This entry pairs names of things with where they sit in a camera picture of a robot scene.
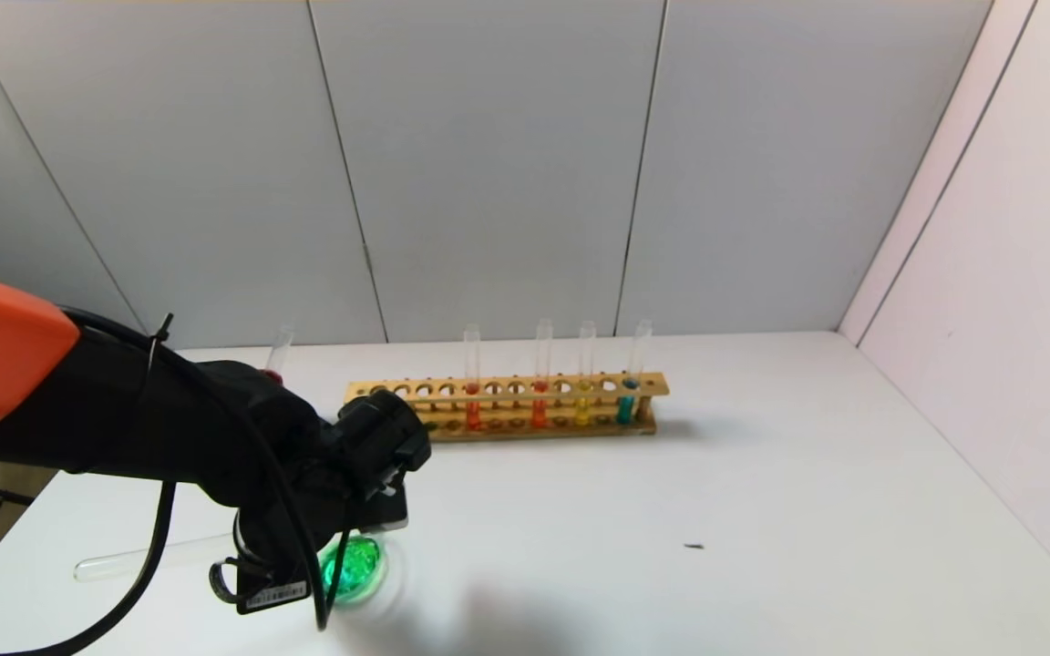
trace test tube rack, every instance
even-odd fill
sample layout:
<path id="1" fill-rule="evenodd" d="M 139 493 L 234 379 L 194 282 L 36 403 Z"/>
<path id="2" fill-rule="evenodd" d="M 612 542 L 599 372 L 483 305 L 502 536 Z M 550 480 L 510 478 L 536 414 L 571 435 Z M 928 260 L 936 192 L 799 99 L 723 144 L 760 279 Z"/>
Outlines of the test tube rack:
<path id="1" fill-rule="evenodd" d="M 357 381 L 346 386 L 343 403 L 372 394 L 392 390 L 407 402 L 424 423 L 435 424 L 434 443 L 476 443 L 476 441 L 528 440 L 594 436 L 653 436 L 654 423 L 651 397 L 671 394 L 667 379 L 657 371 L 646 371 L 638 377 L 637 387 L 628 387 L 629 376 L 595 374 L 590 377 L 483 377 L 480 390 L 464 394 L 463 378 L 404 378 L 395 381 Z M 578 383 L 590 382 L 590 389 L 580 390 Z M 533 383 L 546 381 L 545 392 L 533 390 Z M 617 421 L 620 399 L 634 397 L 634 412 L 629 424 Z M 575 423 L 574 400 L 590 399 L 590 421 Z M 533 402 L 546 402 L 546 426 L 534 426 Z M 467 427 L 466 406 L 480 404 L 480 428 Z"/>

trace glass test tube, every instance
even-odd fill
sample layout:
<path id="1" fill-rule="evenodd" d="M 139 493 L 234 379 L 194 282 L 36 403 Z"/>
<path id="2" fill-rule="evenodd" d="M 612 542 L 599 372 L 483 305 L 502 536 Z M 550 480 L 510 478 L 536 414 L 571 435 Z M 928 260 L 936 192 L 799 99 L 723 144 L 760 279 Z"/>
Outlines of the glass test tube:
<path id="1" fill-rule="evenodd" d="M 549 389 L 549 347 L 553 345 L 553 322 L 542 319 L 537 324 L 537 371 L 533 392 Z M 549 421 L 545 417 L 545 399 L 533 399 L 533 426 L 545 428 Z"/>
<path id="2" fill-rule="evenodd" d="M 578 390 L 594 389 L 591 377 L 594 375 L 594 337 L 597 329 L 592 321 L 583 321 L 583 327 L 578 332 Z M 574 424 L 588 426 L 591 422 L 591 400 L 579 398 L 574 400 Z"/>
<path id="3" fill-rule="evenodd" d="M 651 341 L 651 320 L 644 319 L 638 322 L 638 327 L 634 331 L 634 341 L 630 345 L 630 362 L 626 365 L 626 378 L 622 381 L 629 390 L 636 390 L 639 386 L 638 377 L 643 374 L 643 365 L 646 360 L 646 348 Z M 634 397 L 622 397 L 618 399 L 618 424 L 630 424 L 631 416 L 634 411 Z"/>
<path id="4" fill-rule="evenodd" d="M 190 539 L 167 545 L 164 548 L 162 568 L 171 565 L 191 565 L 201 563 L 216 563 L 233 550 L 233 535 L 208 536 L 208 538 Z M 134 574 L 145 565 L 148 549 L 113 553 L 110 556 L 88 557 L 80 560 L 72 570 L 72 576 L 82 584 L 104 581 L 111 577 Z"/>
<path id="5" fill-rule="evenodd" d="M 476 323 L 464 327 L 464 394 L 480 394 L 480 325 Z M 467 403 L 466 410 L 467 429 L 479 431 L 480 403 Z"/>
<path id="6" fill-rule="evenodd" d="M 282 377 L 282 366 L 287 365 L 287 354 L 291 353 L 291 343 L 294 342 L 294 325 L 285 323 L 279 325 L 278 335 L 274 337 L 273 348 L 270 348 L 270 357 L 266 359 L 266 371 L 274 374 L 279 379 Z"/>

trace green glowing sphere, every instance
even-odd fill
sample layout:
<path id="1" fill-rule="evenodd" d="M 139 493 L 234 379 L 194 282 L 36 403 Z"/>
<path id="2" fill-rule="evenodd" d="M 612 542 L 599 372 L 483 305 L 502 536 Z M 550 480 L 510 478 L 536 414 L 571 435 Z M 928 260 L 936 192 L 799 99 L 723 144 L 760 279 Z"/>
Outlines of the green glowing sphere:
<path id="1" fill-rule="evenodd" d="M 330 590 L 335 575 L 335 552 L 338 542 L 327 545 L 321 552 L 321 585 Z M 368 536 L 352 535 L 346 541 L 346 555 L 342 557 L 342 573 L 338 576 L 336 601 L 357 601 L 370 597 L 382 578 L 383 549 Z"/>

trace black cable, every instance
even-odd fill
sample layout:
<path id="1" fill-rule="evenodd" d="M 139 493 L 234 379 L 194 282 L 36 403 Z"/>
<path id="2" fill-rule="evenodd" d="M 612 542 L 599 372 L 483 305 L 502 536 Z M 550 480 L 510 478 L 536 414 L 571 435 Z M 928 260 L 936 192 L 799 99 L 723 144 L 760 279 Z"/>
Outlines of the black cable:
<path id="1" fill-rule="evenodd" d="M 94 331 L 111 335 L 114 339 L 133 345 L 133 347 L 146 348 L 148 337 L 133 331 L 128 325 L 117 323 L 90 312 L 75 310 L 75 308 L 60 308 L 59 310 L 62 310 L 71 321 L 81 327 L 94 329 Z M 294 499 L 293 490 L 289 486 L 289 483 L 287 483 L 287 474 L 282 472 L 282 466 L 279 464 L 278 458 L 274 456 L 273 449 L 270 448 L 270 443 L 267 443 L 266 437 L 262 437 L 261 431 L 258 431 L 258 427 L 254 426 L 253 420 L 250 419 L 249 415 L 246 415 L 246 410 L 233 406 L 228 400 L 222 398 L 213 389 L 209 378 L 205 377 L 205 374 L 202 374 L 201 369 L 197 369 L 192 362 L 184 360 L 178 354 L 166 348 L 160 350 L 159 358 L 164 365 L 174 371 L 185 382 L 196 387 L 202 395 L 205 395 L 205 397 L 217 404 L 217 407 L 222 411 L 225 411 L 230 419 L 233 419 L 234 424 L 246 429 L 246 436 L 250 438 L 250 444 L 257 451 L 259 461 L 261 461 L 262 467 L 266 469 L 266 477 L 270 480 L 274 493 L 278 495 L 279 502 L 282 504 L 282 510 L 287 512 L 287 519 L 294 530 L 293 536 L 296 541 L 296 547 L 299 548 L 299 552 L 302 555 L 302 564 L 308 571 L 310 589 L 314 591 L 312 597 L 314 598 L 315 622 L 317 623 L 318 631 L 326 630 L 329 608 L 327 608 L 326 595 L 321 594 L 318 552 L 314 547 L 314 537 L 310 533 L 310 527 L 302 519 L 302 514 L 297 509 L 297 502 Z"/>
<path id="2" fill-rule="evenodd" d="M 145 590 L 148 589 L 149 583 L 153 580 L 153 574 L 156 572 L 158 565 L 160 565 L 160 559 L 162 559 L 164 553 L 164 545 L 168 543 L 169 520 L 172 517 L 172 499 L 174 499 L 175 494 L 176 484 L 174 482 L 166 481 L 162 483 L 162 494 L 160 494 L 160 502 L 156 504 L 156 523 L 153 527 L 153 539 L 151 539 L 151 544 L 148 547 L 148 555 L 145 556 L 145 564 L 142 566 L 136 580 L 128 589 L 128 593 L 121 598 L 121 601 L 117 606 L 112 607 L 111 611 L 108 611 L 107 615 L 104 615 L 94 625 L 87 627 L 80 634 L 69 639 L 64 639 L 63 642 L 40 649 L 30 649 L 28 652 L 0 653 L 0 656 L 66 656 L 68 653 L 82 651 L 88 644 L 100 639 L 106 632 L 112 631 L 116 625 L 120 623 L 125 615 L 128 615 L 128 611 L 132 611 L 132 607 L 136 605 L 136 601 L 141 600 L 142 595 L 145 594 Z"/>
<path id="3" fill-rule="evenodd" d="M 338 549 L 335 549 L 335 569 L 330 574 L 330 590 L 327 590 L 327 616 L 335 607 L 335 595 L 338 594 L 338 578 L 342 576 L 342 560 L 346 557 L 346 543 L 351 538 L 351 528 L 345 528 L 338 538 Z"/>

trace orange liquid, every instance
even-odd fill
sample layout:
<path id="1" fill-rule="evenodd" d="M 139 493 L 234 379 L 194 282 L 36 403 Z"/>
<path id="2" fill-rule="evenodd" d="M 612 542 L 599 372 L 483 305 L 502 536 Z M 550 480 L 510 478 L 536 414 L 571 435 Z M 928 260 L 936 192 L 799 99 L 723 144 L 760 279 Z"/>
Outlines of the orange liquid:
<path id="1" fill-rule="evenodd" d="M 545 381 L 533 382 L 533 392 L 544 392 L 549 389 L 549 383 Z M 537 399 L 533 402 L 533 426 L 545 428 L 549 426 L 549 421 L 545 417 L 545 399 Z"/>
<path id="2" fill-rule="evenodd" d="M 478 383 L 467 383 L 464 385 L 464 394 L 475 395 L 479 394 L 480 385 Z M 469 431 L 480 430 L 480 404 L 470 403 L 466 407 L 466 423 L 467 429 Z"/>

